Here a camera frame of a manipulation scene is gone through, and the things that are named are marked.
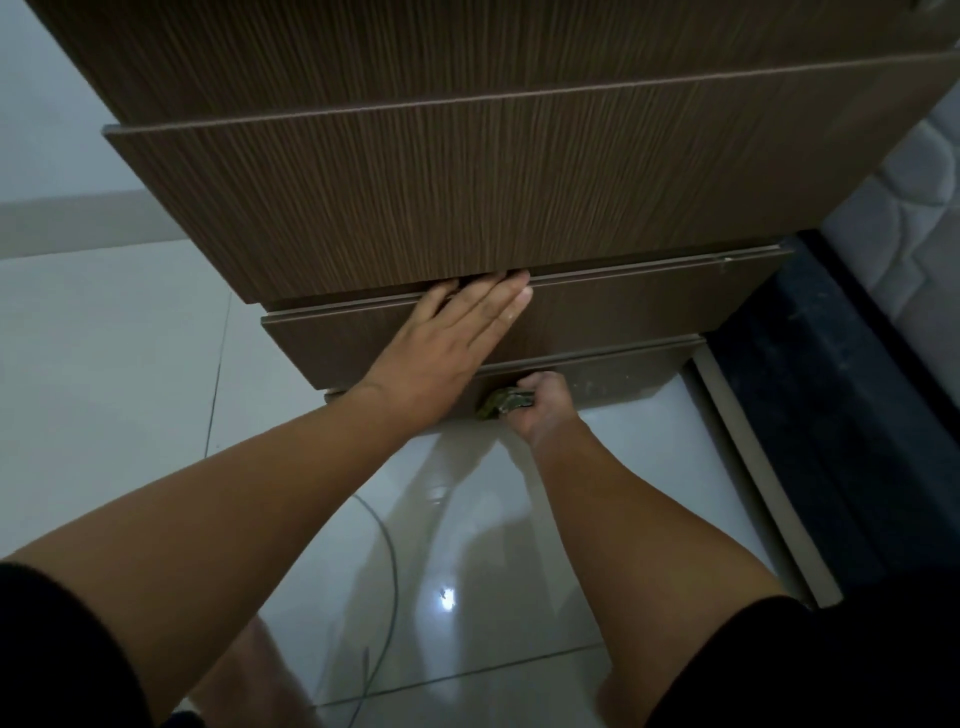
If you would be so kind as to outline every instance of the cloth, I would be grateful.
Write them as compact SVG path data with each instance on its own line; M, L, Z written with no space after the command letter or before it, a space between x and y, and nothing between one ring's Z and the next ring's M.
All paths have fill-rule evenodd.
M957 724L958 605L952 572L887 581L825 610L764 599L717 631L649 724ZM10 725L151 725L104 625L53 580L12 564L0 564L0 668Z

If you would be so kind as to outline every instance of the cable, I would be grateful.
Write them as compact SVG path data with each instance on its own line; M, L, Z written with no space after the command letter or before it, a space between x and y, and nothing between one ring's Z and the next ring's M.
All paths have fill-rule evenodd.
M350 716L350 722L347 724L347 728L353 728L353 723L356 722L357 716L360 715L360 709L363 708L363 704L367 700L367 694L370 692L370 687L373 684L373 680L376 679L376 673L380 671L380 666L383 665L383 659L387 656L387 649L390 647L390 642L394 638L396 613L399 610L400 604L400 583L396 568L396 549L394 548L394 540L390 538L390 531L387 530L387 524L384 523L379 515L377 515L376 511L370 507L370 504L361 497L357 496L355 493L350 497L355 498L356 501L366 508L367 512L373 516L376 524L380 527L380 533L383 534L383 540L387 542L387 549L390 551L390 569L394 577L394 606L390 612L390 627L387 629L387 639L383 643L383 649L380 650L380 656L376 660L376 665L373 666L373 672L370 673L370 677L364 684L363 693L361 693L360 699L357 701L357 707L353 709L353 715Z

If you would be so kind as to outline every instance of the white tile floor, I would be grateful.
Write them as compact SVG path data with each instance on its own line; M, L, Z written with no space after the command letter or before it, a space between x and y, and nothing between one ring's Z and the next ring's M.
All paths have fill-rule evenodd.
M323 404L259 307L188 242L0 261L0 305L0 552ZM772 565L681 377L584 416L628 467ZM359 495L396 549L399 604L356 725L598 724L606 653L516 437L444 425ZM347 725L383 648L390 565L350 500L262 610L304 686L333 703L325 724Z

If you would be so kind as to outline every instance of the wood grain surface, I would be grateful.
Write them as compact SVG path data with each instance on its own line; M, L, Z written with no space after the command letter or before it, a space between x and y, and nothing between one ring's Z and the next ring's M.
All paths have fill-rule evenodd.
M910 0L30 0L124 123L946 50Z
M108 139L275 302L816 227L958 75L951 53Z
M533 278L533 300L487 363L712 330L788 255L771 246ZM398 296L271 314L263 326L314 387L347 388L390 343L418 299Z
M518 379L533 372L564 375L578 407L649 397L670 381L704 343L699 337L689 337L621 352L528 360L481 370L446 418L474 417L491 392L515 386Z

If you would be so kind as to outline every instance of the brown drawer panel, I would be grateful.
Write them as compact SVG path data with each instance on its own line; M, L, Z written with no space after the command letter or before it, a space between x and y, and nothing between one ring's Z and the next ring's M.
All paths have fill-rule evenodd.
M488 364L700 333L720 326L789 255L777 246L534 278L534 298ZM318 306L263 326L317 389L354 384L419 296Z
M490 392L512 387L518 379L533 372L564 375L578 407L646 397L670 381L703 343L703 339L694 336L628 351L511 362L485 368L467 385L447 418L473 417Z
M124 123L946 50L949 1L30 0Z
M108 138L269 303L815 227L958 74L944 54Z

